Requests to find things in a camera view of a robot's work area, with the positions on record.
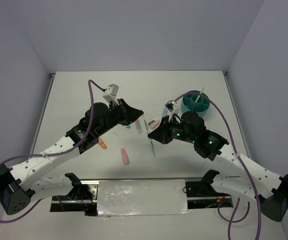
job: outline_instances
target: red wire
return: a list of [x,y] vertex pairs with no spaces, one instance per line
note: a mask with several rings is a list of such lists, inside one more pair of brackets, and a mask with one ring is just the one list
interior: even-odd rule
[[85,196],[92,202],[93,205],[95,205],[95,202],[92,201],[92,199],[89,198],[89,196],[86,194],[86,192],[83,192],[85,194]]

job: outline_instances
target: orange object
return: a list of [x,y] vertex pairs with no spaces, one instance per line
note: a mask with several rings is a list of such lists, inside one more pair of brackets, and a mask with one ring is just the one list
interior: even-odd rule
[[107,149],[108,147],[106,146],[105,142],[103,142],[103,140],[98,137],[98,144],[102,147],[102,149]]

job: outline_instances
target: pink tube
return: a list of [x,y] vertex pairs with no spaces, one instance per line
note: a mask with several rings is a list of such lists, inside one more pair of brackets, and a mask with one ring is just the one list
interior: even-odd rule
[[128,154],[126,153],[125,148],[121,148],[121,149],[120,149],[120,152],[122,153],[123,163],[124,163],[125,165],[129,164],[129,163],[130,163],[130,160],[129,160]]

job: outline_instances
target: white wall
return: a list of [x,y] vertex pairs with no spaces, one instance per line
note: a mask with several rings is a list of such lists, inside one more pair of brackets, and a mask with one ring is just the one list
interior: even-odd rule
[[[0,0],[0,162],[29,153],[49,76]],[[0,217],[3,214],[0,205]]]
[[[288,174],[288,1],[264,1],[228,81],[252,157]],[[288,239],[288,212],[282,224]]]
[[263,0],[7,0],[48,72],[228,70]]

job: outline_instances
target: white table surface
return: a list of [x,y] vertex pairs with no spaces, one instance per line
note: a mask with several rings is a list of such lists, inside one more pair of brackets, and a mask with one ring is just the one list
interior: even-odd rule
[[[88,79],[93,79],[103,88],[110,84],[118,85],[117,97],[123,98],[131,107],[143,109],[146,120],[162,118],[163,107],[168,100],[205,87],[205,93],[225,114],[237,148],[246,154],[221,71],[57,72],[38,133],[35,153],[57,142],[66,131],[78,124],[90,108]],[[93,94],[95,102],[106,103],[102,97],[103,92],[96,87],[93,87]],[[134,124],[130,129],[118,125],[101,136],[107,145],[106,150],[95,145],[51,171],[46,177],[62,176],[69,171],[80,179],[188,178],[202,177],[210,168],[217,168],[210,160],[201,158],[192,144],[178,140],[167,145],[154,141],[154,157],[143,120],[140,119],[142,134],[137,133]],[[209,108],[204,119],[208,129],[229,139],[225,124],[214,107]],[[122,162],[121,148],[127,151],[129,165]]]
[[[205,93],[223,111],[231,127],[237,148],[246,149],[221,71],[97,71],[57,72],[34,152],[38,153],[76,125],[90,107],[87,81],[93,79],[101,87],[117,84],[117,97],[131,107],[143,109],[146,119],[161,117],[164,104],[189,91],[205,87]],[[94,100],[104,102],[102,92],[93,87]],[[229,139],[227,129],[214,107],[206,113],[208,129]],[[173,141],[168,145],[154,143],[153,156],[142,125],[138,134],[131,129],[117,126],[102,136],[107,145],[99,145],[76,159],[62,164],[46,177],[58,177],[75,173],[80,179],[133,179],[133,178],[188,178],[201,177],[209,169],[221,170],[211,161],[205,161],[195,153],[191,144]],[[130,164],[123,165],[121,148],[127,150]],[[44,199],[28,216],[10,224],[1,224],[0,240],[49,240],[49,239],[98,239],[98,240],[226,240],[228,223],[215,209],[195,209],[182,215],[87,217],[82,212],[52,213],[51,199]],[[229,217],[232,208],[222,208]],[[244,215],[245,208],[238,209],[236,219]],[[3,219],[16,217],[4,216]],[[241,223],[232,227],[233,239],[252,240],[256,235],[256,209]],[[285,240],[281,223],[262,215],[261,240]]]

